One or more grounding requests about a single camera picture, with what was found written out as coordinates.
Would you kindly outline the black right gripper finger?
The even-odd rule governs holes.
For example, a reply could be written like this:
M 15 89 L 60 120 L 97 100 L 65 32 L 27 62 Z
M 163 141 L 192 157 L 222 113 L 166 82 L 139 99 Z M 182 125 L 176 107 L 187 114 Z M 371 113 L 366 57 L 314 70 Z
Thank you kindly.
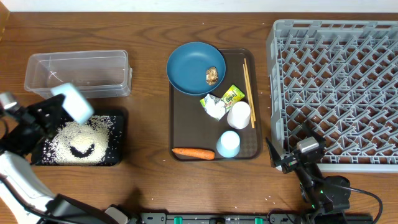
M 315 132 L 314 130 L 312 130 L 312 129 L 309 127 L 308 123 L 303 123 L 303 124 L 302 124 L 302 129 L 303 129 L 303 131 L 306 133 L 306 135 L 307 135 L 308 137 L 314 137 L 315 140 L 319 143 L 320 146 L 325 146 L 325 142 L 326 142 L 325 138 L 322 137 L 322 136 L 320 136 L 320 135 L 319 135 L 317 132 Z
M 269 150 L 271 166 L 274 168 L 279 167 L 281 165 L 281 160 L 282 160 L 279 153 L 276 151 L 275 147 L 268 138 L 266 138 L 266 144 Z

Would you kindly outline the light blue bowl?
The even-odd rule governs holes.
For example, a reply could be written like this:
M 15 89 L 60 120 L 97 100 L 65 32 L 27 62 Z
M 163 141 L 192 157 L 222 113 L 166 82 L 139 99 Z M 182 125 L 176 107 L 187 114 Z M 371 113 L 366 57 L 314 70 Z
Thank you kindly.
M 85 124 L 94 114 L 93 107 L 72 83 L 51 88 L 50 92 L 65 96 L 62 107 L 78 124 Z

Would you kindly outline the orange carrot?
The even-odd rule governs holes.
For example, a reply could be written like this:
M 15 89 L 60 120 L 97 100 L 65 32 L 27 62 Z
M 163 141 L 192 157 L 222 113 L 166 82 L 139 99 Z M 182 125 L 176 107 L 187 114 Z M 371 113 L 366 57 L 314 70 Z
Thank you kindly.
M 173 148 L 172 152 L 183 156 L 196 157 L 204 160 L 213 160 L 215 153 L 207 149 L 196 149 L 196 148 Z

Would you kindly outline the brown food scrap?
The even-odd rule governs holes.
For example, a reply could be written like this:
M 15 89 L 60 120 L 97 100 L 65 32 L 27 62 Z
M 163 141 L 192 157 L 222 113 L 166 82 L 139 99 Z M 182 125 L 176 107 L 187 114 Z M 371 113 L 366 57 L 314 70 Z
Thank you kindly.
M 216 67 L 211 67 L 206 71 L 206 83 L 215 85 L 218 82 L 218 71 Z

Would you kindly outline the dark blue plate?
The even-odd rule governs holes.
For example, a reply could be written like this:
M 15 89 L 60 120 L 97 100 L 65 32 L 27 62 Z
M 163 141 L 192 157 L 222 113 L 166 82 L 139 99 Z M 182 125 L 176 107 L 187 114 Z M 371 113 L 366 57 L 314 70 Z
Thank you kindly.
M 206 71 L 216 68 L 218 81 L 209 85 Z M 205 95 L 215 90 L 224 80 L 226 62 L 221 52 L 204 42 L 189 42 L 177 47 L 169 56 L 167 78 L 178 91 L 187 95 Z

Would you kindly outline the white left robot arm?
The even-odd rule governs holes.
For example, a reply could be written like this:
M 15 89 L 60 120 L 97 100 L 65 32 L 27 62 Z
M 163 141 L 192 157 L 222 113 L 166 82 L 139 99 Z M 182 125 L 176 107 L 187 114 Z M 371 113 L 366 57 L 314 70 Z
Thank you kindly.
M 1 138 L 1 198 L 19 223 L 129 223 L 118 207 L 100 210 L 70 197 L 55 195 L 33 173 L 26 160 L 45 138 L 54 137 L 63 113 L 87 121 L 93 108 L 84 96 L 58 93 L 28 107 L 9 92 L 1 94 L 1 116 L 18 125 Z

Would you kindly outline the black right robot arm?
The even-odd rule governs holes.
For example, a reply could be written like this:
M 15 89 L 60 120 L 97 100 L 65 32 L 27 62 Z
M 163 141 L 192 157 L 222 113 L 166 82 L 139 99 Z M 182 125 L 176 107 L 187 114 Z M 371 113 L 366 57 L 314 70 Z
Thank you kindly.
M 317 162 L 325 155 L 325 138 L 302 126 L 306 138 L 288 156 L 282 158 L 267 140 L 272 167 L 280 167 L 284 174 L 294 172 L 300 181 L 304 200 L 312 208 L 306 211 L 295 223 L 348 223 L 345 210 L 350 208 L 350 182 L 342 176 L 324 177 Z

